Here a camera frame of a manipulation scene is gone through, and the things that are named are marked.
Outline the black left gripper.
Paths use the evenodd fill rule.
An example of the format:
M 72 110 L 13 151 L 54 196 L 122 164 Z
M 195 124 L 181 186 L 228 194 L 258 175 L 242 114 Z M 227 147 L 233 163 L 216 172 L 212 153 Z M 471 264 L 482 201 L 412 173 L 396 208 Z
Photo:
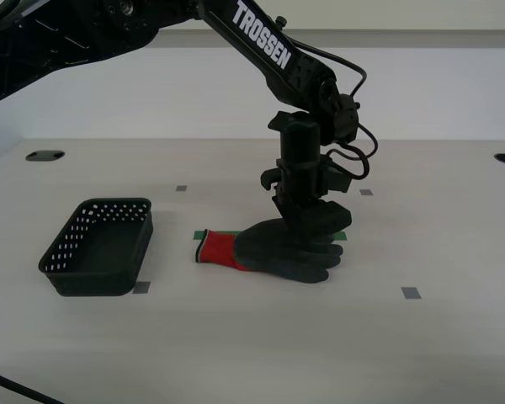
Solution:
M 351 212 L 334 201 L 321 201 L 319 162 L 292 162 L 279 158 L 276 167 L 264 171 L 260 183 L 266 190 L 275 189 L 272 197 L 284 223 L 304 237 L 324 237 L 349 227 Z M 300 210 L 297 205 L 314 205 Z

